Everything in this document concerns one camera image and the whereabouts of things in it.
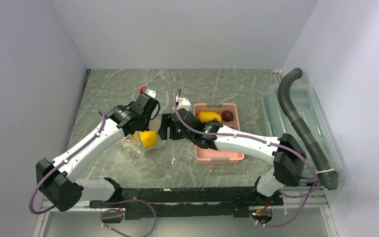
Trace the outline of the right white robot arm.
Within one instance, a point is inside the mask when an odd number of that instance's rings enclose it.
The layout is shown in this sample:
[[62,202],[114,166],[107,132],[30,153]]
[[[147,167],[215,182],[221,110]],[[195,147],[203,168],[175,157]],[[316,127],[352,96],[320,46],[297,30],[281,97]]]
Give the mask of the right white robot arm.
[[271,164],[271,170],[257,179],[252,191],[258,205],[266,204],[285,186],[299,186],[302,179],[305,154],[290,134],[266,137],[238,131],[218,121],[202,123],[186,109],[162,114],[158,134],[162,140],[186,139],[204,150],[242,153]]

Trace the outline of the dark brown passion fruit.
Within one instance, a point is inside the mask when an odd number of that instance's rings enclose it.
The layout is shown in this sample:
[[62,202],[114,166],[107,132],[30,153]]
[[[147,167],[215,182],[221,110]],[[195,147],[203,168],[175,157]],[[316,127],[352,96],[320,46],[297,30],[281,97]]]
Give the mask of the dark brown passion fruit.
[[224,122],[232,122],[235,119],[234,113],[229,110],[223,111],[221,117]]

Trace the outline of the yellow lemon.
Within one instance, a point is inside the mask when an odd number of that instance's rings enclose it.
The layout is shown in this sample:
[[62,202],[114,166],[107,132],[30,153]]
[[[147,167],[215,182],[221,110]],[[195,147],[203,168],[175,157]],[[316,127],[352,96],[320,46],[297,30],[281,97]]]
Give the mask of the yellow lemon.
[[157,141],[157,133],[154,131],[138,131],[134,137],[138,144],[144,148],[152,147]]

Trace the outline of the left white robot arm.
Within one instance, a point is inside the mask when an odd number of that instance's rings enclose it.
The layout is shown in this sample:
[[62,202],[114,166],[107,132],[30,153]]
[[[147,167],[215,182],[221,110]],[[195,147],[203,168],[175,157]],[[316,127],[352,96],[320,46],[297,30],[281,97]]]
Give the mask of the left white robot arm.
[[59,211],[67,211],[78,202],[98,200],[109,207],[118,206],[122,187],[111,178],[100,180],[81,179],[87,167],[106,149],[136,131],[149,129],[154,110],[160,109],[156,92],[146,90],[128,105],[117,105],[105,113],[99,110],[102,120],[87,136],[67,152],[49,161],[45,158],[36,164],[37,186],[30,198],[29,209],[41,192]]

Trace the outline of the pink perforated plastic basket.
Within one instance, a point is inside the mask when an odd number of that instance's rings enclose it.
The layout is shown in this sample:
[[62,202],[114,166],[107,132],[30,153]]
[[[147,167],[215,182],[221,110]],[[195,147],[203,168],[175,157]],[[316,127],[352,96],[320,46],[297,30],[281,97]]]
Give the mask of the pink perforated plastic basket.
[[[223,121],[223,125],[240,130],[239,116],[237,106],[234,103],[207,104],[196,103],[193,106],[193,114],[198,117],[199,112],[216,112],[219,115],[224,111],[230,111],[233,114],[233,121]],[[202,149],[195,146],[195,157],[198,162],[203,163],[234,163],[244,159],[243,153],[224,150]]]

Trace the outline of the clear zip bag blue zipper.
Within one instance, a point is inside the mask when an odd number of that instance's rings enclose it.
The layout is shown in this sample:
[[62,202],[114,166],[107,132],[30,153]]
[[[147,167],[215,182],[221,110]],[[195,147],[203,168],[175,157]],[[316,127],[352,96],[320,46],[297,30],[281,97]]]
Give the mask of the clear zip bag blue zipper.
[[149,122],[149,131],[136,131],[118,142],[118,145],[137,156],[144,157],[148,151],[160,149],[166,143],[158,135],[161,126],[160,115]]

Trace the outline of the yellow mango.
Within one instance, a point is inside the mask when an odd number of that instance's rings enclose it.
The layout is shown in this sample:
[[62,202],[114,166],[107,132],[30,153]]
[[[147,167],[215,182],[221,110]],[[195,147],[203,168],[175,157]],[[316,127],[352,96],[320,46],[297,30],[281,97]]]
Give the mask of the yellow mango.
[[220,114],[213,112],[213,111],[201,111],[198,114],[198,119],[202,123],[207,123],[211,121],[217,121],[219,123],[223,122],[223,119]]

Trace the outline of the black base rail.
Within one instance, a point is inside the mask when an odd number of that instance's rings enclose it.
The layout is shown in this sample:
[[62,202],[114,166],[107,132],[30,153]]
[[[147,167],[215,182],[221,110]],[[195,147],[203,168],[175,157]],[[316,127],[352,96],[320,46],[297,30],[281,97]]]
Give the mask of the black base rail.
[[160,217],[233,216],[248,217],[255,208],[282,206],[279,192],[263,197],[252,187],[124,188],[110,204],[98,200],[90,208],[122,207],[126,220]]

